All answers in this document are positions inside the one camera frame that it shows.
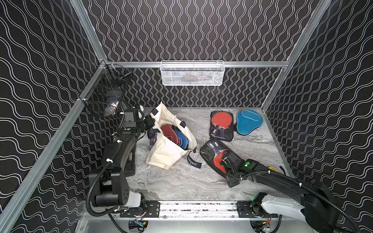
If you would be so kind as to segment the blue paddle case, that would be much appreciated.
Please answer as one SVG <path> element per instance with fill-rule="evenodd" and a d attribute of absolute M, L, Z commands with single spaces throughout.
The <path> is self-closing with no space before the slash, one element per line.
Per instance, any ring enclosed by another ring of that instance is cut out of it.
<path fill-rule="evenodd" d="M 187 150 L 189 147 L 189 139 L 178 128 L 175 128 L 174 131 L 179 138 L 179 147 L 183 150 Z"/>

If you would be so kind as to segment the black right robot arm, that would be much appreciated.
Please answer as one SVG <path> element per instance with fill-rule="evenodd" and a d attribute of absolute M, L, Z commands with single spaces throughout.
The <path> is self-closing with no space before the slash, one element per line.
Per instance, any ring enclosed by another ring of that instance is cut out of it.
<path fill-rule="evenodd" d="M 338 218 L 343 216 L 354 227 L 355 233 L 361 231 L 357 223 L 339 207 L 328 188 L 322 184 L 304 183 L 271 170 L 255 160 L 243 161 L 230 152 L 216 159 L 214 165 L 222 172 L 229 187 L 238 185 L 240 181 L 249 180 L 287 196 L 286 199 L 279 199 L 265 192 L 259 193 L 250 207 L 251 213 L 255 216 L 289 216 L 306 222 L 319 233 L 346 233 L 347 229 L 337 225 Z"/>

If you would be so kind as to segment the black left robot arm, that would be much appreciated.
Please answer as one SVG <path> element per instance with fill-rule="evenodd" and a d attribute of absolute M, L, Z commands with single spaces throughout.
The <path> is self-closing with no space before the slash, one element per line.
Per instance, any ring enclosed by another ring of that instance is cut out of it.
<path fill-rule="evenodd" d="M 145 214 L 144 197 L 130 190 L 125 172 L 128 158 L 134 155 L 142 132 L 140 123 L 143 119 L 144 114 L 140 108 L 133 107 L 123 111 L 119 127 L 112 135 L 112 142 L 105 145 L 101 165 L 89 174 L 85 205 L 91 216 L 126 211 L 134 216 Z"/>

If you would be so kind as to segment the teal paddle case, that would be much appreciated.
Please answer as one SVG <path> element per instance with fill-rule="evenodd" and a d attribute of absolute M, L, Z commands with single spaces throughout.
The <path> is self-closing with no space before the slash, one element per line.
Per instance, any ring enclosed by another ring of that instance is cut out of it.
<path fill-rule="evenodd" d="M 263 124 L 262 115 L 253 109 L 242 109 L 237 113 L 236 132 L 246 136 Z"/>

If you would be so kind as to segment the maroon paddle case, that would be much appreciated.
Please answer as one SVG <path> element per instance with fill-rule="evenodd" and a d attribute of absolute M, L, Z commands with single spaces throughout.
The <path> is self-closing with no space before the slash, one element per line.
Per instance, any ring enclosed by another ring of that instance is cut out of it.
<path fill-rule="evenodd" d="M 179 146 L 179 137 L 176 133 L 176 131 L 174 130 L 174 127 L 170 124 L 164 124 L 161 126 L 161 130 L 164 134 L 164 136 L 169 139 L 170 141 L 172 141 L 174 144 L 178 145 Z"/>

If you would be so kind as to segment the cream canvas tote bag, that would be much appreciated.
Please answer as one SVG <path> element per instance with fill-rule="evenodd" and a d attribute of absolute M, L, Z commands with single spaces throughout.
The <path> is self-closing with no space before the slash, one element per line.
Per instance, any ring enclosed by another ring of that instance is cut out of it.
<path fill-rule="evenodd" d="M 186 126 L 186 123 L 179 120 L 163 103 L 160 103 L 154 108 L 150 116 L 155 123 L 154 126 L 148 130 L 150 152 L 146 160 L 147 164 L 168 170 L 184 155 L 196 152 L 197 141 L 190 129 Z M 174 129 L 178 128 L 189 139 L 189 147 L 187 150 L 183 150 L 164 136 L 161 130 L 161 126 L 164 124 L 170 124 Z"/>

